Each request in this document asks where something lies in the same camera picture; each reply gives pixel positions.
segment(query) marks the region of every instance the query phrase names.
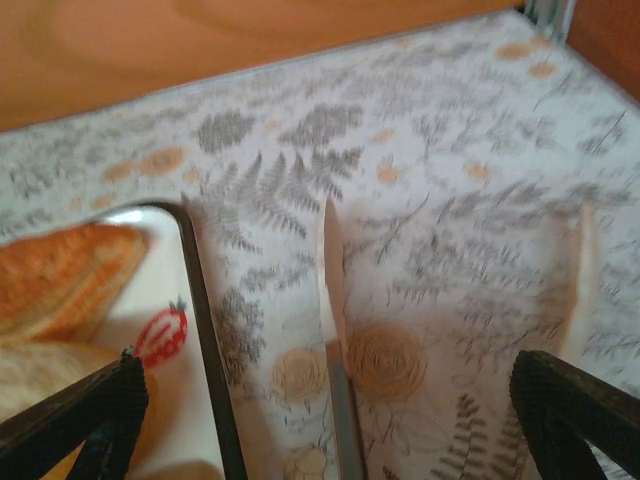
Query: wooden surface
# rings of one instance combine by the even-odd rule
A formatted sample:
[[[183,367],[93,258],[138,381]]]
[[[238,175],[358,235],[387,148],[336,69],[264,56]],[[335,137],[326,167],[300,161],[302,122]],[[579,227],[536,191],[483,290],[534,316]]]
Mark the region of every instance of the wooden surface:
[[[517,0],[0,0],[0,131]]]
[[[569,44],[640,100],[640,1],[578,0]]]

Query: bread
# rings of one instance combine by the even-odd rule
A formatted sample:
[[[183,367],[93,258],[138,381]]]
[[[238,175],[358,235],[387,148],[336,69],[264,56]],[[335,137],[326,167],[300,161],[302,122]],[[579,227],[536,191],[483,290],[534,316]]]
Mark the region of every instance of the bread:
[[[117,360],[111,350],[78,343],[33,342],[0,346],[0,422],[48,398],[96,370]],[[153,436],[157,383],[145,371],[149,406],[131,459],[135,466],[146,455]],[[66,478],[80,453],[78,447],[43,478]]]
[[[0,343],[83,341],[146,252],[130,227],[87,224],[0,249]]]

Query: floral paper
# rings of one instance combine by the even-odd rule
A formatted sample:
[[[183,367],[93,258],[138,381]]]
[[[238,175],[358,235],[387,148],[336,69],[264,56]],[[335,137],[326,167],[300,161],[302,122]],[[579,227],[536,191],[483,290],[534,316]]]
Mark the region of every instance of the floral paper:
[[[585,364],[640,393],[639,129],[502,12],[3,134],[0,235],[183,203],[251,477],[333,479],[313,254],[331,196],[370,478],[518,478],[508,374],[556,348],[586,200],[603,284]]]

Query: strawberry print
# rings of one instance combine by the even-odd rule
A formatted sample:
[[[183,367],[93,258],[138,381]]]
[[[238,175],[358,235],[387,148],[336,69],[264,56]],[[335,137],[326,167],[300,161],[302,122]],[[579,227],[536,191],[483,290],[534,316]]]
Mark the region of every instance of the strawberry print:
[[[133,354],[145,368],[153,368],[174,357],[187,340],[187,304],[178,297],[176,303],[156,313],[138,337]]]

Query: toasted bread slice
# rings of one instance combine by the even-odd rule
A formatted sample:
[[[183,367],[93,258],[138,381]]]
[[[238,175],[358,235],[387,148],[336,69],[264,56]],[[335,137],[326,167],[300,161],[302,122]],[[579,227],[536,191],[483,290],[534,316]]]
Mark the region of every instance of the toasted bread slice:
[[[0,342],[86,340],[146,252],[141,232],[87,224],[0,249]]]
[[[117,360],[119,354],[80,343],[33,342],[0,346],[0,422],[45,400],[69,385]],[[145,371],[149,406],[131,467],[149,451],[153,438],[158,385]],[[66,478],[81,447],[65,457],[43,478]]]

